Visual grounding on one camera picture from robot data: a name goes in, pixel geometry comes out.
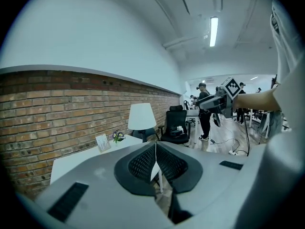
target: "table lamp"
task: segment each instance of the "table lamp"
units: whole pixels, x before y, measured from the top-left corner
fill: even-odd
[[[157,125],[151,104],[132,104],[130,107],[128,129],[137,130],[142,134],[143,142],[147,142],[146,129]]]

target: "ceiling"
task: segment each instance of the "ceiling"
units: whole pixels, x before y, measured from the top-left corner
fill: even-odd
[[[273,47],[271,0],[121,0],[153,29],[178,62],[209,50],[210,18],[217,16],[215,48]]]
[[[262,81],[271,82],[271,79],[272,79],[272,77],[274,77],[274,75],[268,75],[268,74],[219,75],[219,76],[212,76],[212,77],[207,77],[207,78],[198,78],[198,79],[189,80],[188,84],[189,85],[198,85],[200,82],[205,80],[205,83],[207,85],[208,84],[220,85],[228,77],[233,77],[237,82],[243,82],[245,84],[247,84],[247,83],[253,83],[254,84],[256,82],[262,82]]]

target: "ceiling light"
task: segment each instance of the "ceiling light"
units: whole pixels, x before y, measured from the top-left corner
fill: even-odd
[[[217,36],[217,28],[218,28],[218,18],[211,18],[211,38],[210,38],[210,47],[215,46],[216,36]]]

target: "power strip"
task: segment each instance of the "power strip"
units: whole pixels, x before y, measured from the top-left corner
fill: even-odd
[[[230,154],[230,155],[239,155],[238,153],[236,153],[236,152],[234,152],[234,151],[232,151],[232,150],[229,151],[229,154]]]

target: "small flowers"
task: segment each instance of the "small flowers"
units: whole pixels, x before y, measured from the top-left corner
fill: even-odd
[[[124,134],[122,132],[119,132],[119,130],[116,130],[113,134],[112,134],[112,138],[113,141],[115,143],[122,141],[124,138]]]

